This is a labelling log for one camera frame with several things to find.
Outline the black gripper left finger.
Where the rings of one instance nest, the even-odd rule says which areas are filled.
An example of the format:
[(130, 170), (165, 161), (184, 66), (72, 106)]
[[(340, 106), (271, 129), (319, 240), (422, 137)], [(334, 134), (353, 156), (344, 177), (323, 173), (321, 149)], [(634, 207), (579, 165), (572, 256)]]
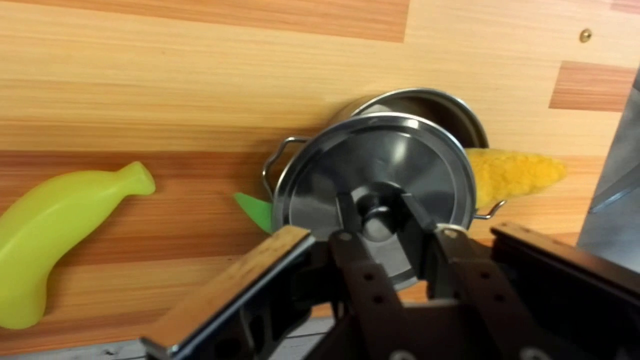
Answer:
[(340, 228), (332, 235), (331, 252), (340, 271), (343, 316), (328, 343), (331, 360), (407, 360), (401, 345), (403, 304), (384, 269), (376, 265), (361, 237), (354, 201), (340, 194)]

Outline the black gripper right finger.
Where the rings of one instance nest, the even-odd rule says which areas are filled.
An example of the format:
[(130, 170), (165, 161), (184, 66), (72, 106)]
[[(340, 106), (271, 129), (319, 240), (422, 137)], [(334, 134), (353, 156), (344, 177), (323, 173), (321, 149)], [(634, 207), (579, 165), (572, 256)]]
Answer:
[(421, 238), (412, 242), (416, 273), (428, 282), (428, 296), (457, 306), (463, 329), (480, 358), (552, 360), (554, 346), (510, 287), (501, 266), (480, 250), (465, 226), (439, 222), (412, 197), (403, 199)]

